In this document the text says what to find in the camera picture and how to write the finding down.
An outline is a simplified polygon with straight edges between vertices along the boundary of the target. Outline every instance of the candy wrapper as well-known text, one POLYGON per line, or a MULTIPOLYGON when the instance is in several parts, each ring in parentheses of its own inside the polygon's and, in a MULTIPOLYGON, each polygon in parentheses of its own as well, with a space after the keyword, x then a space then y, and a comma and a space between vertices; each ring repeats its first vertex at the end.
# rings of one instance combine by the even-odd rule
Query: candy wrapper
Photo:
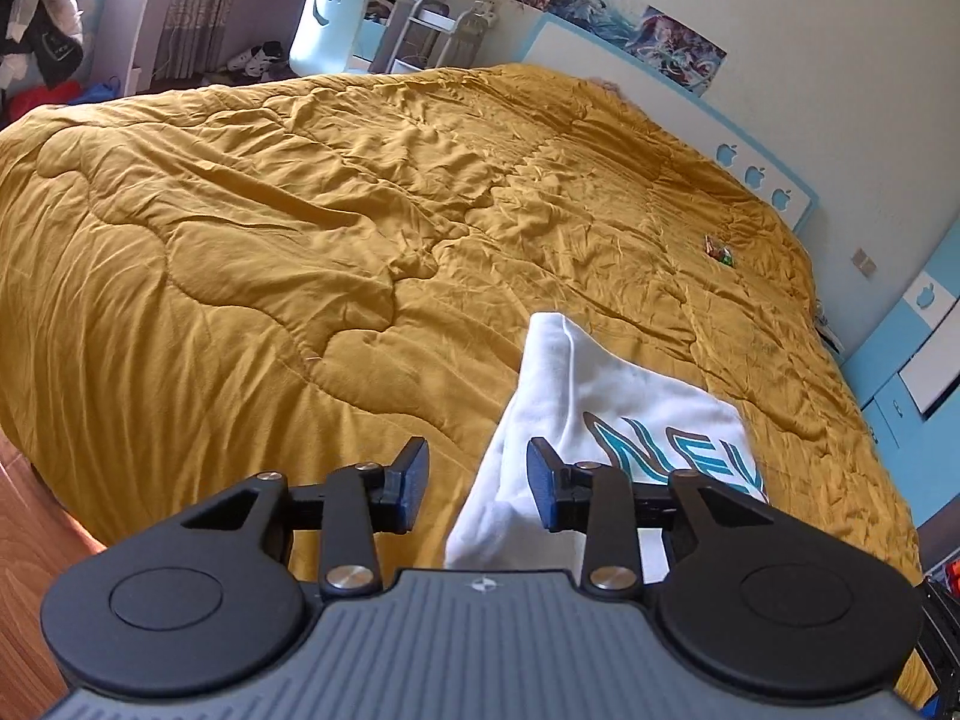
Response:
POLYGON ((733 252, 723 241, 707 235, 704 237, 704 251, 707 252, 707 256, 712 257, 717 262, 733 267, 733 252))

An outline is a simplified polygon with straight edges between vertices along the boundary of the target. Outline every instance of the black jacket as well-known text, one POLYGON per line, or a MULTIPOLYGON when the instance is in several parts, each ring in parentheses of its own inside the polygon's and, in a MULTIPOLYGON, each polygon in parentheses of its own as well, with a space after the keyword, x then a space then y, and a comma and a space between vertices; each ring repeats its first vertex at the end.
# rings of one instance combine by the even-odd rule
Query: black jacket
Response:
POLYGON ((69 79, 83 62, 83 46, 56 28, 43 1, 37 4, 23 40, 7 40, 7 24, 14 0, 0 0, 0 56, 8 53, 31 53, 37 59, 37 68, 43 82, 53 89, 69 79))

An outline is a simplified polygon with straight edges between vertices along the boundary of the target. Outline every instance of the wooden floor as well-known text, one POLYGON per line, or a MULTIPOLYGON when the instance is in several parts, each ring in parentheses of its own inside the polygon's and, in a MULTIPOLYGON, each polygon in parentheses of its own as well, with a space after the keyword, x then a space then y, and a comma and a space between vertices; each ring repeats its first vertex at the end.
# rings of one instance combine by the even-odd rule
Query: wooden floor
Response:
POLYGON ((0 720, 34 720, 66 693, 40 635, 40 600, 99 549, 0 434, 0 720))

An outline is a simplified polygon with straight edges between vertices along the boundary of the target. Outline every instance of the white cloth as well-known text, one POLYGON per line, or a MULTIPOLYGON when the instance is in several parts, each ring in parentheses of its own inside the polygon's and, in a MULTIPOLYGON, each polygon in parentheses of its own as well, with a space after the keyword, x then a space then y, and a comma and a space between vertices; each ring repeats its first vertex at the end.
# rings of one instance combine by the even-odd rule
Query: white cloth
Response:
POLYGON ((77 0, 42 0, 42 2, 54 26, 82 46, 83 24, 80 22, 77 0))
POLYGON ((22 81, 30 69, 30 55, 9 53, 0 61, 0 90, 10 88, 13 81, 22 81))
POLYGON ((7 21, 7 39, 19 43, 23 40, 23 33, 27 31, 30 22, 37 13, 37 4, 40 0, 14 0, 10 9, 10 18, 7 21))
MULTIPOLYGON (((671 469, 696 466, 766 500, 736 408, 614 357, 562 314, 534 314, 517 391, 446 543, 447 567, 578 576, 584 537, 547 533, 527 484, 527 443, 536 436, 565 463, 618 464, 634 481, 658 484, 671 469)), ((661 532, 641 529, 640 549, 645 581, 661 580, 661 532)))

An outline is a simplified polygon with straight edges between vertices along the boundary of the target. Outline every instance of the headboard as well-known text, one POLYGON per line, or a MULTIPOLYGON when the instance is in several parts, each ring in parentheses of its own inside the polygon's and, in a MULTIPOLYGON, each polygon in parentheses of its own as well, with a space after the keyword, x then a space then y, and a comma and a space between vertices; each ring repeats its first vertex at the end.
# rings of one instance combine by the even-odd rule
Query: headboard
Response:
POLYGON ((544 14, 517 61, 581 79, 598 77, 680 140, 717 162, 744 187, 771 204, 797 230, 817 194, 789 167, 709 103, 649 65, 556 16, 544 14))

